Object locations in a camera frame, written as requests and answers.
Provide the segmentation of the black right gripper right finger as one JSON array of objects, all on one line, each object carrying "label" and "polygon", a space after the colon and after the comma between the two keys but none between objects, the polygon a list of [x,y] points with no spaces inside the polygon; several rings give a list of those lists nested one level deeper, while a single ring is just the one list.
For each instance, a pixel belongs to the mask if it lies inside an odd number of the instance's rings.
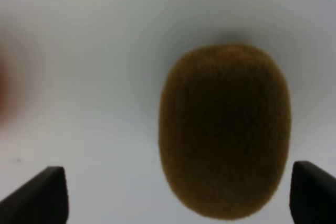
[{"label": "black right gripper right finger", "polygon": [[309,161],[295,162],[289,207],[295,224],[335,224],[335,177]]}]

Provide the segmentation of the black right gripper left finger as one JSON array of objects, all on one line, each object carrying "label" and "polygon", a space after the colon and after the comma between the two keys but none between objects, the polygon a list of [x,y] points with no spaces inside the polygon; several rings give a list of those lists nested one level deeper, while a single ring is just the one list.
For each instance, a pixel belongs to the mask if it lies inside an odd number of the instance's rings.
[{"label": "black right gripper left finger", "polygon": [[1,223],[66,223],[69,197],[65,169],[49,166],[1,200]]}]

